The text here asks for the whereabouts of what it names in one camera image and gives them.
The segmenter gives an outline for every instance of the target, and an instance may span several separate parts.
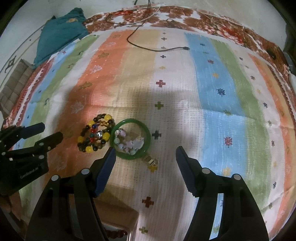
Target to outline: colorful striped bedsheet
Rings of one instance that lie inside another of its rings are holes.
[[[89,167],[108,148],[82,153],[77,137],[88,120],[110,113],[116,122],[147,125],[156,171],[140,160],[117,159],[106,190],[139,212],[132,240],[183,240],[197,204],[175,160],[182,145],[218,175],[240,173],[263,215],[270,239],[296,201],[295,109],[281,74],[252,51],[227,39],[180,29],[143,27],[140,46],[189,51],[146,51],[126,41],[132,29],[107,30],[73,42],[36,70],[7,125],[44,122],[45,132],[19,141],[32,146],[56,131],[63,142],[49,152],[49,173],[20,191],[27,220],[49,178]],[[154,204],[145,207],[150,197]],[[223,196],[211,238],[219,230]]]

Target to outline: blue stripe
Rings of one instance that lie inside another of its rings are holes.
[[[47,72],[47,74],[43,78],[42,82],[36,88],[34,94],[32,95],[30,102],[27,105],[27,108],[26,108],[26,111],[24,113],[24,117],[23,117],[23,120],[21,123],[22,126],[29,126],[30,125],[31,117],[33,116],[36,105],[40,101],[43,92],[49,86],[49,84],[51,83],[51,81],[55,77],[56,72],[59,70],[61,65],[64,63],[65,59],[73,52],[75,45],[76,45],[76,43],[74,43],[74,42],[67,45],[54,58],[54,62],[52,64],[50,70]],[[23,148],[24,144],[25,144],[24,139],[19,140],[15,145],[15,149]]]
[[[197,89],[204,113],[204,142],[201,164],[210,168],[217,175],[229,167],[230,175],[240,173],[244,176],[247,161],[247,139],[245,113],[241,108],[233,79],[211,43],[211,40],[185,34],[190,47],[196,71]],[[232,145],[225,145],[225,138],[232,138]],[[222,206],[219,196],[213,227],[220,224]],[[212,231],[211,238],[218,233]]]

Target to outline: orange stripe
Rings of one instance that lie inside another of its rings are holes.
[[[253,62],[257,66],[260,74],[262,75],[269,92],[272,95],[272,98],[275,102],[276,109],[280,116],[280,127],[281,132],[284,140],[284,147],[285,147],[285,180],[284,180],[284,196],[282,198],[280,208],[278,210],[277,218],[273,229],[269,233],[269,237],[273,238],[277,232],[283,226],[285,220],[287,219],[288,215],[292,211],[296,193],[294,191],[293,185],[296,181],[295,176],[295,131],[294,131],[294,123],[291,117],[289,107],[286,103],[286,100],[281,92],[281,88],[277,83],[277,80],[274,78],[272,72],[270,71],[267,64],[263,61],[259,60],[258,58],[250,55]]]
[[[55,130],[61,131],[64,139],[49,153],[50,171],[45,177],[45,183],[54,174],[61,177],[75,175],[105,153],[103,151],[90,154],[80,152],[77,147],[77,138],[89,120],[106,111],[104,106],[110,102],[108,88],[114,84],[116,75],[120,73],[122,56],[127,50],[126,38],[131,32],[131,30],[125,30],[111,33],[92,56],[85,72],[70,91]],[[75,113],[74,106],[78,104],[84,107]]]

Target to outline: wooden bead bracelet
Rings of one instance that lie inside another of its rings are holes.
[[[104,126],[106,129],[98,130],[99,126]],[[82,129],[82,132],[77,139],[78,149],[88,153],[102,149],[103,145],[109,140],[114,126],[115,123],[112,116],[108,114],[97,115],[97,117],[90,120],[85,128]],[[85,138],[85,134],[88,130],[91,130],[91,133]]]

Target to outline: green jade bangle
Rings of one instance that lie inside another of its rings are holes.
[[[114,145],[115,131],[118,130],[124,124],[128,124],[128,123],[137,124],[145,132],[146,136],[144,137],[144,145],[133,156],[132,155],[129,155],[127,153],[123,153],[123,152],[117,151],[117,150],[116,150],[116,155],[118,157],[122,158],[122,159],[134,160],[134,159],[141,158],[141,157],[147,155],[147,150],[148,150],[148,148],[150,146],[150,142],[151,142],[150,131],[147,128],[147,126],[145,126],[139,120],[136,120],[136,119],[133,119],[133,118],[125,119],[125,120],[119,122],[116,126],[113,127],[112,132],[111,132],[111,136],[110,136],[110,139],[109,140],[110,140],[110,146],[113,147],[113,148],[115,148],[115,145]]]

